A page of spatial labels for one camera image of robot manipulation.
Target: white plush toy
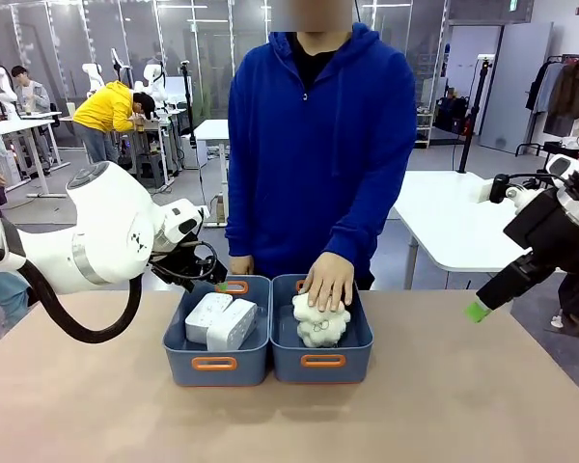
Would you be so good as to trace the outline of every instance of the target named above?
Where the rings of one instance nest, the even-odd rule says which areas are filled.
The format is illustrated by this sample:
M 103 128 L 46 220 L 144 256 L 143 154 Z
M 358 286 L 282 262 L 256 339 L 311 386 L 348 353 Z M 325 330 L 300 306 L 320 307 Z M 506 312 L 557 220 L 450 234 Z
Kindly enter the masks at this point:
M 293 316 L 300 322 L 298 336 L 307 347 L 332 347 L 339 342 L 351 319 L 343 303 L 339 303 L 336 312 L 331 312 L 330 308 L 320 312 L 316 307 L 309 307 L 309 294 L 295 296 L 291 302 Z

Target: person's right hand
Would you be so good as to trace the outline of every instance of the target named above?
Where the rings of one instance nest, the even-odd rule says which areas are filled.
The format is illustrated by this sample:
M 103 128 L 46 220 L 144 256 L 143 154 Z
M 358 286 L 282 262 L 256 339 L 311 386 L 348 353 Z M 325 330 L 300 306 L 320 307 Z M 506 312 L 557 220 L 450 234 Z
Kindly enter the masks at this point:
M 253 256 L 230 258 L 230 271 L 233 275 L 253 275 L 255 271 Z

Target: person's hand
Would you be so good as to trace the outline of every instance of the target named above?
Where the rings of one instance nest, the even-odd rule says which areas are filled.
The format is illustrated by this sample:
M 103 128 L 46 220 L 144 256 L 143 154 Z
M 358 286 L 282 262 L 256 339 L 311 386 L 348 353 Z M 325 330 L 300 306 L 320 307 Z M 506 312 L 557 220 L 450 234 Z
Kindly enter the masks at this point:
M 344 304 L 351 304 L 354 266 L 352 263 L 333 253 L 322 253 L 309 271 L 300 293 L 309 292 L 309 307 L 324 312 L 331 299 L 330 310 L 336 312 L 345 291 Z
M 7 186 L 7 180 L 2 174 L 0 174 L 0 188 L 4 188 L 5 186 Z
M 233 275 L 253 275 L 255 271 L 253 256 L 230 258 L 230 271 Z

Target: yellow jacket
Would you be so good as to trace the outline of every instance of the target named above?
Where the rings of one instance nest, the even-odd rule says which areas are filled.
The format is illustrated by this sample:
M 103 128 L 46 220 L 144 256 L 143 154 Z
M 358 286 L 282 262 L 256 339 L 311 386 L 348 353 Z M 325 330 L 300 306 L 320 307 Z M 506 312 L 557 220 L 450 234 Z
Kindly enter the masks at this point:
M 112 129 L 127 132 L 133 129 L 129 118 L 133 114 L 133 95 L 121 82 L 110 82 L 83 102 L 73 116 L 81 123 L 102 132 Z

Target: green tip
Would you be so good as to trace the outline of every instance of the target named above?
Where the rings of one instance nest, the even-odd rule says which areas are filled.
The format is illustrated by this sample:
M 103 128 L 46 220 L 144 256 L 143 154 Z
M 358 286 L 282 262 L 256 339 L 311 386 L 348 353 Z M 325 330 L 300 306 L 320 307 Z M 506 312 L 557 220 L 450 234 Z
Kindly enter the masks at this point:
M 478 302 L 473 302 L 467 309 L 465 315 L 474 323 L 482 322 L 492 311 L 483 307 Z

